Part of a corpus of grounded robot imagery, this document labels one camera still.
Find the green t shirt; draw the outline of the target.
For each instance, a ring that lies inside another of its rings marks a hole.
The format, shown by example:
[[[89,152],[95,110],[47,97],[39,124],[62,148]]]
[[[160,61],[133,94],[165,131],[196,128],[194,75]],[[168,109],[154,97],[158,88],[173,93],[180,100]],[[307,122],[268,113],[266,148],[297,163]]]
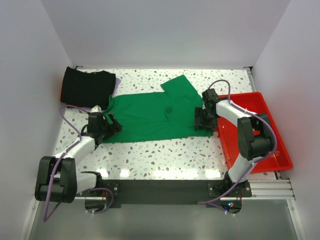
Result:
[[[184,75],[166,81],[161,88],[162,92],[110,97],[104,114],[113,114],[122,130],[105,142],[135,143],[213,134],[195,130],[195,108],[202,108],[204,102]]]

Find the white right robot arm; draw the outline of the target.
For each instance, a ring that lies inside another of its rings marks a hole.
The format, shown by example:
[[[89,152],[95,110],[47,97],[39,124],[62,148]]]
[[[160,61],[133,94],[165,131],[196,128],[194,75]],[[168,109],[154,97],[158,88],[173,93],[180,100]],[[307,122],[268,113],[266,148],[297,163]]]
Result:
[[[266,113],[249,111],[231,100],[220,97],[211,88],[202,93],[203,107],[194,109],[194,129],[213,131],[218,128],[218,118],[224,118],[237,128],[238,156],[223,179],[223,192],[230,197],[240,190],[256,164],[273,154],[277,137]]]

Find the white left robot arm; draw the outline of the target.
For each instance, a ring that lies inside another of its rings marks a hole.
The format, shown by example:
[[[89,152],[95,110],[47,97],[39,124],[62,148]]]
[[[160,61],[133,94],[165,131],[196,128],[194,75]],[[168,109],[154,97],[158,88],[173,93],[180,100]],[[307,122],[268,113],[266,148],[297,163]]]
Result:
[[[88,114],[88,124],[80,137],[67,149],[54,156],[41,158],[38,167],[34,196],[38,201],[71,203],[77,194],[87,191],[99,196],[104,190],[102,176],[97,171],[77,172],[77,165],[95,151],[99,145],[122,130],[112,113]]]

